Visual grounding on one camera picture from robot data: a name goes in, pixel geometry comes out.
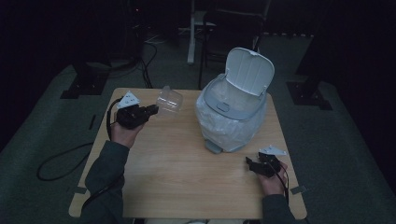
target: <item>sleeve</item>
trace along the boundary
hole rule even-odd
[[[93,195],[120,179],[120,176],[121,179],[82,209],[79,223],[123,223],[123,170],[128,154],[128,147],[110,141],[105,142],[85,179],[87,190]]]
[[[268,195],[262,199],[264,224],[297,223],[286,199],[281,194]]]

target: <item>stand base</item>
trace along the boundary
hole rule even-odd
[[[76,77],[69,90],[62,93],[61,99],[77,99],[80,95],[101,95],[106,85],[108,73],[97,73],[89,84],[81,84]]]
[[[304,97],[303,82],[286,82],[286,84],[295,105],[317,105],[321,110],[332,110],[332,106],[323,99],[319,90],[316,90],[310,97]]]

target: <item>gray carpet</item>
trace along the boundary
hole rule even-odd
[[[196,90],[199,71],[199,42],[195,64],[187,64],[189,39],[180,35],[179,46],[155,38],[157,55],[148,67],[154,88]],[[294,105],[287,81],[304,81],[294,75],[309,38],[267,36],[262,55],[276,68],[269,92],[301,185],[310,223],[396,223],[396,199],[378,171],[370,151],[356,128],[336,89],[321,83],[319,90],[333,110]],[[154,48],[145,46],[147,62]],[[219,74],[222,64],[210,63],[205,80]],[[77,223],[68,207],[82,173],[75,172],[56,181],[40,181],[35,176],[39,164],[49,156],[92,142],[100,119],[114,89],[145,88],[141,71],[112,73],[102,95],[60,99],[75,77],[71,67],[52,80],[30,117],[20,127],[0,155],[0,223]],[[92,116],[96,116],[91,126]],[[43,175],[63,174],[88,153],[83,147],[48,164]]]

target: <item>clear plastic cup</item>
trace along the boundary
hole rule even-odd
[[[183,103],[183,95],[171,90],[169,86],[164,86],[157,98],[157,106],[159,117],[174,118]]]

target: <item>dark background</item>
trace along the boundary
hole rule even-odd
[[[207,2],[197,0],[198,8]],[[189,26],[191,6],[183,0],[5,0],[0,8],[3,148],[67,65],[108,63],[125,49],[139,57],[139,39],[125,41],[125,32],[144,35],[148,27],[177,44],[177,28]],[[281,0],[273,1],[267,22],[269,34],[315,36],[297,73],[337,88],[393,189],[395,14],[388,0]]]

